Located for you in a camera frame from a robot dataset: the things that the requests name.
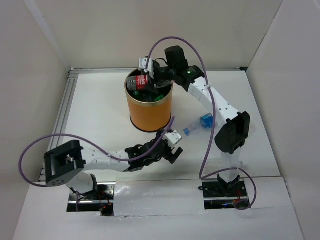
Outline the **red label clear bottle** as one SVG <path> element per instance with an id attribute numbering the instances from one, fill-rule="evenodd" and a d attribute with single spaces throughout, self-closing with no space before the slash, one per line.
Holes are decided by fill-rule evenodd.
<path id="1" fill-rule="evenodd" d="M 128 91 L 149 91 L 150 83 L 148 75 L 128 76 L 125 80 Z"/>

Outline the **small green bottle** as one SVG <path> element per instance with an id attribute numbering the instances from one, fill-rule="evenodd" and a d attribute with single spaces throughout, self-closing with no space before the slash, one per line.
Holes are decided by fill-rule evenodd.
<path id="1" fill-rule="evenodd" d="M 160 100 L 162 100 L 165 96 L 163 94 L 155 94 L 152 99 L 154 102 L 158 102 Z"/>

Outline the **clear bottle blue-white cap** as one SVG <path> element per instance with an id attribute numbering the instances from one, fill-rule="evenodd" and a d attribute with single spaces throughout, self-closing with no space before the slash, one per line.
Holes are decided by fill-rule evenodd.
<path id="1" fill-rule="evenodd" d="M 144 103 L 153 103 L 156 101 L 158 95 L 151 91 L 142 91 L 140 93 L 140 99 Z"/>

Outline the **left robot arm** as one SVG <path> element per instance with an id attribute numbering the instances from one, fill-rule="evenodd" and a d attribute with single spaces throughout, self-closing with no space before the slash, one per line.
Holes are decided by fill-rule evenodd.
<path id="1" fill-rule="evenodd" d="M 92 200 L 97 197 L 99 187 L 91 171 L 136 172 L 161 159 L 174 164 L 183 152 L 178 146 L 181 140 L 176 130 L 160 129 L 150 142 L 110 154 L 82 147 L 79 140 L 70 140 L 44 154 L 45 183 L 48 187 L 66 185 L 74 193 Z"/>

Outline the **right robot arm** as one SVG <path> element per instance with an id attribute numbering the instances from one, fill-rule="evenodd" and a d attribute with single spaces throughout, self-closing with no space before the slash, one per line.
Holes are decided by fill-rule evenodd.
<path id="1" fill-rule="evenodd" d="M 246 111 L 237 110 L 222 97 L 209 83 L 204 67 L 189 65 L 180 46 L 169 47 L 164 52 L 165 67 L 146 56 L 139 59 L 138 68 L 147 76 L 148 86 L 152 90 L 176 83 L 213 115 L 210 142 L 215 143 L 221 151 L 226 168 L 217 175 L 218 190 L 223 196 L 230 196 L 240 180 L 240 152 L 249 136 L 251 117 Z"/>

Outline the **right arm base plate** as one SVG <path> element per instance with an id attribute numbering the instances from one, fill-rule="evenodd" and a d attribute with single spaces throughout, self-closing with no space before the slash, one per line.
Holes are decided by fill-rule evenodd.
<path id="1" fill-rule="evenodd" d="M 233 209 L 235 203 L 237 208 L 243 209 L 250 204 L 243 180 L 228 193 L 223 193 L 219 189 L 217 180 L 203 181 L 198 190 L 203 194 L 205 210 Z"/>

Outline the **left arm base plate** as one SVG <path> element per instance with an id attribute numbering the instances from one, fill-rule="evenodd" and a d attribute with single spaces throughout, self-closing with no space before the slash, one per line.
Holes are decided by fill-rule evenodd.
<path id="1" fill-rule="evenodd" d="M 105 217 L 114 216 L 115 182 L 98 182 L 98 190 L 91 196 L 77 196 L 71 190 L 68 197 L 66 212 L 95 212 Z"/>

